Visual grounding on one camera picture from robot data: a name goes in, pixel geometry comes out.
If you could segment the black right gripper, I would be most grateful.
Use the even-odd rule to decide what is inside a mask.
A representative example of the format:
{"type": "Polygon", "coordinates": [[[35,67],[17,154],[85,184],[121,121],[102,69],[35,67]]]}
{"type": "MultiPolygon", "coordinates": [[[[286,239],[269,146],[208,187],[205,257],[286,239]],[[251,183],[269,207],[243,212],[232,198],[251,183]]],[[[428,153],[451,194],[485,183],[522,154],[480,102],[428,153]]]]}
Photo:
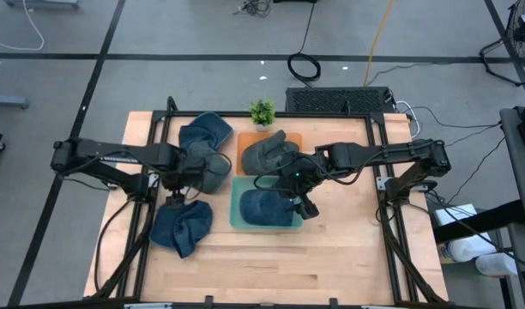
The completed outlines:
{"type": "Polygon", "coordinates": [[[279,171],[279,194],[290,198],[289,211],[302,211],[303,219],[309,220],[319,216],[317,206],[305,202],[304,195],[317,186],[317,171],[315,167],[291,165],[279,171]]]}

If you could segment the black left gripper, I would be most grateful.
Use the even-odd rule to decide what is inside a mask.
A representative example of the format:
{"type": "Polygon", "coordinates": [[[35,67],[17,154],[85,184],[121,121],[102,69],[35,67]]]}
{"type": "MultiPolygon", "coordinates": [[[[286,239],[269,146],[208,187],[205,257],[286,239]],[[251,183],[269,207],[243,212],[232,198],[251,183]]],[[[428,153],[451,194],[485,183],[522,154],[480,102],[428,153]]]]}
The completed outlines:
{"type": "Polygon", "coordinates": [[[167,198],[167,207],[180,209],[184,206],[185,197],[180,192],[184,187],[195,187],[202,182],[204,165],[184,166],[177,171],[161,174],[161,185],[168,191],[173,191],[167,198]]]}

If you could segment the blue denim cap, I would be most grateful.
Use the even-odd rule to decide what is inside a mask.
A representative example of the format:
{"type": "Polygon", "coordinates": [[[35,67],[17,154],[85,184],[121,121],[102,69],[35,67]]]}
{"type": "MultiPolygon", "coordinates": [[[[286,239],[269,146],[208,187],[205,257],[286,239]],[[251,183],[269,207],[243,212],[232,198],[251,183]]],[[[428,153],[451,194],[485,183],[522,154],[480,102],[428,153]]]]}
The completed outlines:
{"type": "Polygon", "coordinates": [[[195,142],[207,142],[217,150],[233,133],[232,126],[215,112],[204,112],[179,130],[179,146],[187,150],[195,142]]]}
{"type": "Polygon", "coordinates": [[[290,227],[293,223],[293,203],[277,191],[249,190],[239,200],[243,220],[251,225],[290,227]]]}
{"type": "Polygon", "coordinates": [[[212,222],[213,211],[204,201],[195,200],[178,207],[162,205],[156,213],[149,239],[187,258],[196,249],[196,244],[209,234],[212,222]]]}

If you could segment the dark green cap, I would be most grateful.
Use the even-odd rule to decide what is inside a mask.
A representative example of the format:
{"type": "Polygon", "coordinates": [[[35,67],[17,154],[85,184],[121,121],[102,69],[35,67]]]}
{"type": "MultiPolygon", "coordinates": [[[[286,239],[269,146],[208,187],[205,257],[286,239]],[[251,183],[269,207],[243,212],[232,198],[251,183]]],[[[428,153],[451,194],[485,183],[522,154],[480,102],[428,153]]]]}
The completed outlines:
{"type": "Polygon", "coordinates": [[[232,169],[227,157],[209,146],[208,142],[193,142],[188,149],[190,163],[202,164],[202,176],[193,187],[204,193],[216,193],[232,169]]]}
{"type": "Polygon", "coordinates": [[[284,130],[249,145],[241,156],[241,166],[247,175],[259,175],[277,168],[284,154],[299,151],[299,145],[286,140],[284,130]]]}

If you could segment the teal translucent plastic bin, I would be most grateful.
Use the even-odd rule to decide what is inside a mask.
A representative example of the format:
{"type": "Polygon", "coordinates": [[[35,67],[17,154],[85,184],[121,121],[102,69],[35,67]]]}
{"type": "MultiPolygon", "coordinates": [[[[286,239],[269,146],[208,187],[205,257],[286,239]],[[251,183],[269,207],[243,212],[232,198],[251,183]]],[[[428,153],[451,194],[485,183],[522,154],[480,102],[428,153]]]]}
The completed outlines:
{"type": "Polygon", "coordinates": [[[255,187],[256,176],[236,176],[232,180],[231,206],[229,222],[237,229],[297,229],[303,225],[303,219],[293,211],[293,223],[290,227],[256,226],[245,222],[239,211],[241,195],[249,190],[259,190],[255,187]]]}

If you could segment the orange plastic bin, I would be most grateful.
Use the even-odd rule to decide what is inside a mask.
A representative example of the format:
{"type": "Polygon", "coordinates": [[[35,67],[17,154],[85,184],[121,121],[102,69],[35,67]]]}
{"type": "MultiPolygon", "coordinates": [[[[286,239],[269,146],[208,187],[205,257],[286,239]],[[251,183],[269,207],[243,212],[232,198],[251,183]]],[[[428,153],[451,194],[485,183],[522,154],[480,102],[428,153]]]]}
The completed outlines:
{"type": "MultiPolygon", "coordinates": [[[[237,142],[237,154],[236,154],[236,167],[235,172],[237,175],[245,176],[244,169],[242,168],[242,154],[251,145],[256,142],[260,142],[263,139],[269,138],[274,132],[240,132],[238,133],[237,142]]],[[[298,132],[286,133],[286,142],[293,142],[299,146],[299,149],[303,148],[302,135],[298,132]]]]}

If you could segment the small green potted plant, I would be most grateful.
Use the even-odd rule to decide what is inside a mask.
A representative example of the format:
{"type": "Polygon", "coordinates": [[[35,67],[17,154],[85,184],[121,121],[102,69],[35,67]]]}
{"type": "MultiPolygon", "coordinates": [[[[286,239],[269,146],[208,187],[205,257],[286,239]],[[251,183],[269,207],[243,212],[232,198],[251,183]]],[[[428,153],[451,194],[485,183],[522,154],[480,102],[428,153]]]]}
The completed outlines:
{"type": "Polygon", "coordinates": [[[257,100],[250,103],[250,117],[256,131],[269,131],[275,122],[275,103],[273,100],[257,100]]]}

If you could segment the black computer case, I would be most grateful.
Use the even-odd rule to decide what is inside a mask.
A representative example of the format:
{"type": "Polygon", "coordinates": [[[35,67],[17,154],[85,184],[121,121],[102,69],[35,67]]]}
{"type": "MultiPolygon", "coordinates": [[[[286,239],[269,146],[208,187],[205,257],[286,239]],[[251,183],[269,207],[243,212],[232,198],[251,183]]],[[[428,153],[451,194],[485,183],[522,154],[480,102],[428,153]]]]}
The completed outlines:
{"type": "Polygon", "coordinates": [[[395,98],[387,87],[288,88],[287,112],[392,113],[395,98]]]}

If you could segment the white box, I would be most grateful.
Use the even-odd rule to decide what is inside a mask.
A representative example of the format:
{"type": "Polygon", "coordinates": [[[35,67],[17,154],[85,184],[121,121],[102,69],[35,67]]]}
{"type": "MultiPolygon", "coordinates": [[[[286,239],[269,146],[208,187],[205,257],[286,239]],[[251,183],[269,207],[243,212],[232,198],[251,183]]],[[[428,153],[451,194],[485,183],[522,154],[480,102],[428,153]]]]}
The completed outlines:
{"type": "Polygon", "coordinates": [[[437,224],[443,226],[455,220],[461,220],[476,215],[476,208],[470,204],[452,206],[446,209],[438,209],[434,212],[437,224]]]}

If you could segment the white paper towel roll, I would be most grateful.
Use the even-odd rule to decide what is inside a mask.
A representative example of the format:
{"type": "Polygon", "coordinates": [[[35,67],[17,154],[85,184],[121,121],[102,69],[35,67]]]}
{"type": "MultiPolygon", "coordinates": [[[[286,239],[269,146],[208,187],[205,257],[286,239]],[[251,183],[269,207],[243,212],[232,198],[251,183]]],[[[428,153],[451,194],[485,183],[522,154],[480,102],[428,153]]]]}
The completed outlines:
{"type": "Polygon", "coordinates": [[[442,264],[455,264],[468,262],[482,255],[492,254],[497,249],[488,243],[487,234],[485,239],[474,235],[464,239],[451,240],[437,247],[437,252],[442,264]]]}
{"type": "Polygon", "coordinates": [[[475,260],[477,270],[484,276],[516,276],[516,261],[505,253],[479,256],[475,260]]]}

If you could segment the black shelf bar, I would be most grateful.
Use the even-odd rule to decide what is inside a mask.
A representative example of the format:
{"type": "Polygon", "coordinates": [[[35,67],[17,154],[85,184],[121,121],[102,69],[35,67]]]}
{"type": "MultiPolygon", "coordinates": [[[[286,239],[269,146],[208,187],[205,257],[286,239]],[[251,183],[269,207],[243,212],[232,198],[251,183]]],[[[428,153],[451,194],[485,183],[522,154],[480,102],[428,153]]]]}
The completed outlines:
{"type": "Polygon", "coordinates": [[[525,223],[525,210],[518,199],[467,218],[450,216],[450,219],[453,219],[451,223],[433,229],[437,244],[486,233],[511,223],[525,223]]]}

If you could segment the grey floor bar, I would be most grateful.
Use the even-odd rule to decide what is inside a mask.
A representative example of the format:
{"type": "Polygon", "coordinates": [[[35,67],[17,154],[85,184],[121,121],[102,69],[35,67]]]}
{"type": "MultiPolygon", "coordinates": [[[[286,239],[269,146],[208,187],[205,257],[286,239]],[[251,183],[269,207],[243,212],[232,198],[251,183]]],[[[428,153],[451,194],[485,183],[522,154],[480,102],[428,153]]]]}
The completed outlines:
{"type": "Polygon", "coordinates": [[[10,96],[0,94],[0,106],[17,107],[20,109],[28,109],[29,101],[25,97],[10,96]]]}

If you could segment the grey side table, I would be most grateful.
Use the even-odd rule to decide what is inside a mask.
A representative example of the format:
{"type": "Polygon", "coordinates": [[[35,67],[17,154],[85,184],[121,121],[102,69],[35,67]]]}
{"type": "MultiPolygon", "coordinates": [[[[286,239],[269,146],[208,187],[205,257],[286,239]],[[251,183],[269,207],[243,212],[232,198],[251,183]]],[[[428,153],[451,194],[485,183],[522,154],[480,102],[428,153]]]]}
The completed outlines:
{"type": "MultiPolygon", "coordinates": [[[[519,198],[525,215],[525,146],[517,129],[522,122],[516,109],[502,109],[499,112],[503,126],[504,137],[510,156],[519,198]]],[[[508,226],[510,241],[517,258],[525,262],[525,222],[511,223],[508,226]]],[[[518,277],[525,305],[525,265],[516,263],[518,277]]]]}

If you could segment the grey furniture base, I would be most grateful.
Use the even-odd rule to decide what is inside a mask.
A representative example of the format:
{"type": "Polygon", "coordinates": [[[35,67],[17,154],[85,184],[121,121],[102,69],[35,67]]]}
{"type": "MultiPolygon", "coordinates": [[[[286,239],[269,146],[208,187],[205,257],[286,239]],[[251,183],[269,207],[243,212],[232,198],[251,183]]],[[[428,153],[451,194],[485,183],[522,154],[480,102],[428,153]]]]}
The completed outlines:
{"type": "Polygon", "coordinates": [[[22,6],[22,8],[51,7],[62,8],[70,7],[72,9],[80,8],[80,0],[3,0],[10,8],[22,6]]]}

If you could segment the black floor fan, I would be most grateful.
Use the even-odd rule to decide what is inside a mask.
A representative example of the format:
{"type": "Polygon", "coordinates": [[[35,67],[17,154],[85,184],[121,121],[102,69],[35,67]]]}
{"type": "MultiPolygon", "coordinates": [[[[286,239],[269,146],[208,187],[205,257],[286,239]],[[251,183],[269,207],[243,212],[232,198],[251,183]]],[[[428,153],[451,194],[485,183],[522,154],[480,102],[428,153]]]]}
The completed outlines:
{"type": "Polygon", "coordinates": [[[525,0],[512,0],[509,6],[508,19],[503,30],[499,31],[499,38],[480,49],[479,56],[485,70],[491,76],[508,82],[516,87],[525,86],[525,81],[510,79],[495,72],[487,59],[487,54],[500,46],[504,46],[510,57],[525,67],[525,0]]]}

